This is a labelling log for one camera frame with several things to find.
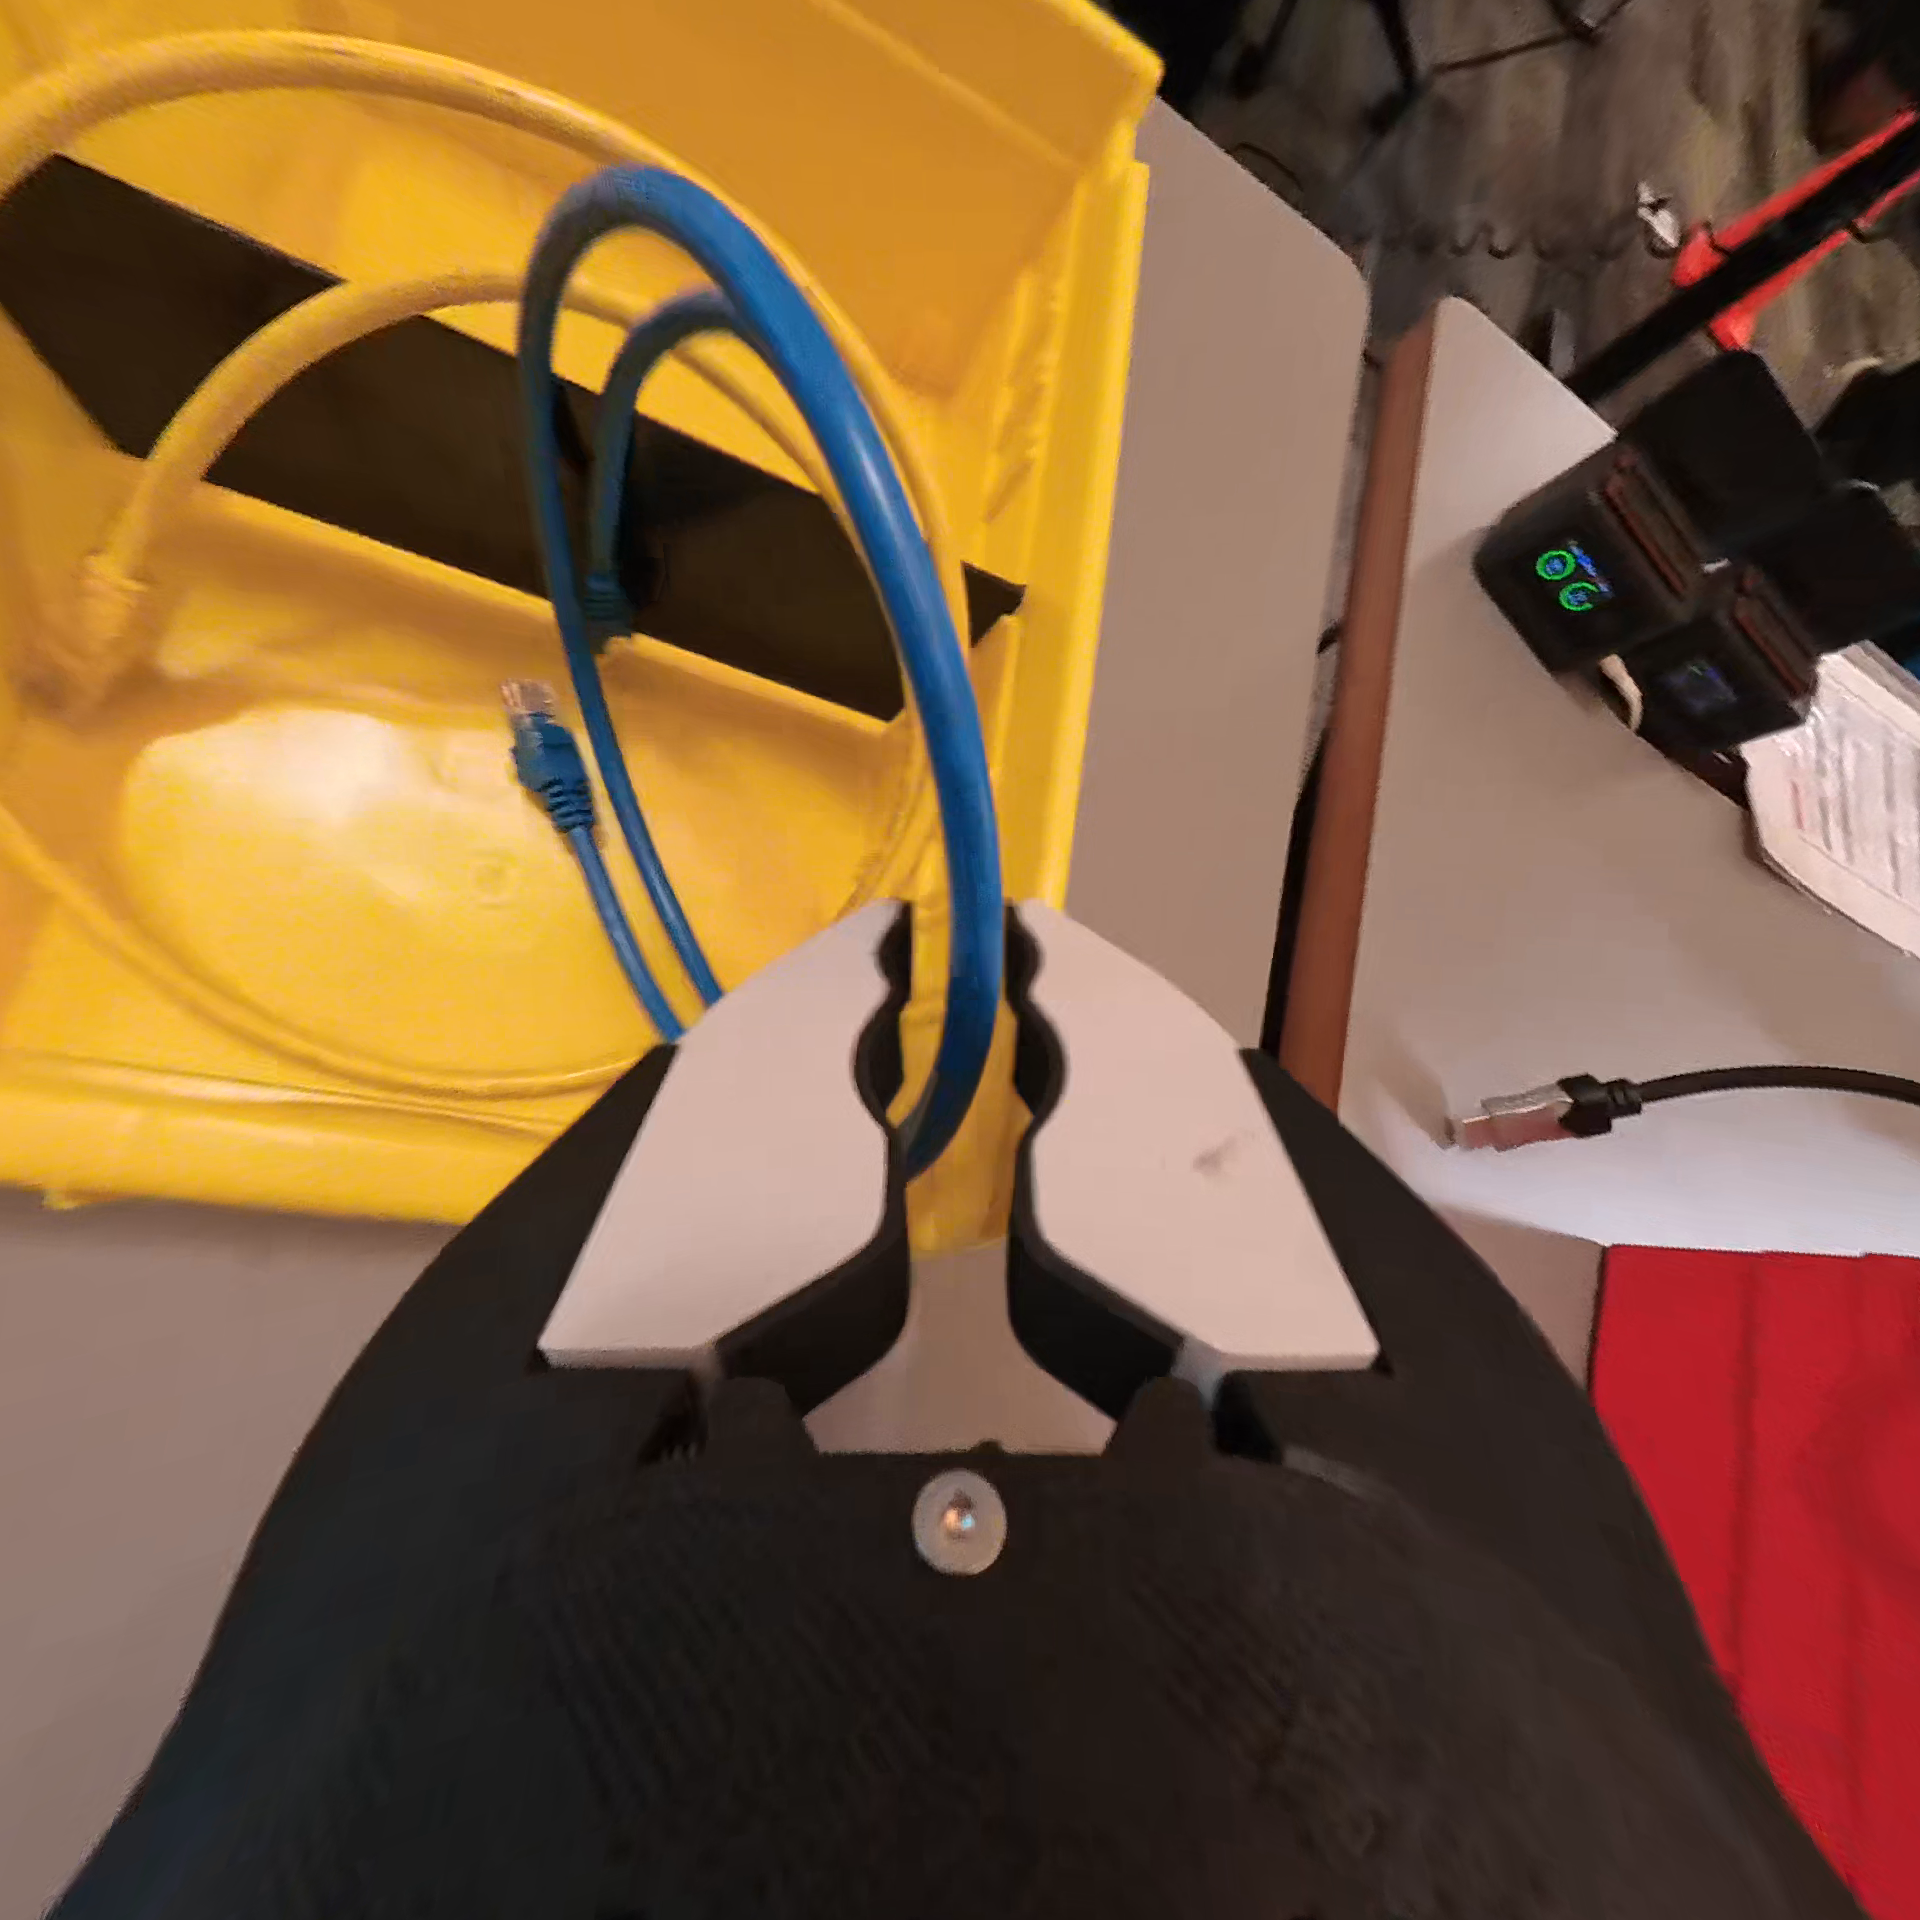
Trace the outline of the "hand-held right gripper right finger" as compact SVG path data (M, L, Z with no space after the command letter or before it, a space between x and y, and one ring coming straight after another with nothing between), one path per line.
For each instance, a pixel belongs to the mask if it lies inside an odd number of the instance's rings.
M1015 1149L1006 1306L1051 1380L1118 1420L1152 1384L1362 1373L1381 1340L1246 1049L1042 901L1006 914Z

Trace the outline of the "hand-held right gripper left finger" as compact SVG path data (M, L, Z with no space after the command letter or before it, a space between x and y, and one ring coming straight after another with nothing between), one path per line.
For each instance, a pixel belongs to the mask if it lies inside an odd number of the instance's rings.
M888 1354L910 1299L912 927L876 901L731 991L663 1079L538 1341L554 1370L765 1380L808 1416Z

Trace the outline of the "yellow plastic bin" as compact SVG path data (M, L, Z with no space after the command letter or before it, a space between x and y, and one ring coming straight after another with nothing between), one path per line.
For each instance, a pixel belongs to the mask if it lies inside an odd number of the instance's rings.
M4 4L4 200L70 157L338 282L252 348L424 282L516 361L576 183L711 189L848 349L965 592L1006 891L1063 905L1159 82L1100 4ZM85 691L139 463L7 316L2 388L4 1184L468 1219L658 1041L511 768L511 681L586 739L546 583L203 483Z

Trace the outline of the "red mat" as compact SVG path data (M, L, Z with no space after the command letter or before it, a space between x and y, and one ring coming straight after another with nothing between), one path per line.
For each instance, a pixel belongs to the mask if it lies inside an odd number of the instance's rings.
M1618 1245L1590 1396L1791 1811L1918 1915L1918 1261Z

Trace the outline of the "black battery charger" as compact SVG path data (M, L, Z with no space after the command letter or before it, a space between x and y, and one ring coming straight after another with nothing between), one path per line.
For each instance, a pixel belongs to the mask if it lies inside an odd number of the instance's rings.
M1797 730L1827 656L1916 643L1916 540L1750 349L1527 493L1471 568L1547 675L1682 763Z

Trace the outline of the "printed paper sheet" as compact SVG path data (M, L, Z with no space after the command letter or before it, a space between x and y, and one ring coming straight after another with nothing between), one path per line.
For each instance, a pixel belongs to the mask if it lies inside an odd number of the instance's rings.
M1918 684L1875 645L1824 656L1806 720L1741 747L1758 859L1918 956Z

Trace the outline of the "red black stand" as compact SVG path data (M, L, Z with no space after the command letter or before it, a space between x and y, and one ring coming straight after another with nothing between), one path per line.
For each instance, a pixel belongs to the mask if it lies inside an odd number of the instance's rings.
M1907 108L1731 225L1691 228L1671 261L1668 298L1566 376L1568 388L1606 401L1695 337L1719 353L1749 348L1765 307L1869 234L1916 180L1918 127Z

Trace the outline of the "black network switch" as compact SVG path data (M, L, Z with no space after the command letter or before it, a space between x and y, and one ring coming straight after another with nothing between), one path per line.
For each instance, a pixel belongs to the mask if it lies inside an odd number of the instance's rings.
M203 483L543 596L511 356L70 157L4 200L4 316L139 463L69 595L56 668L110 684L143 641L151 559ZM899 719L878 600L824 501L640 417L615 576L638 634L827 705Z

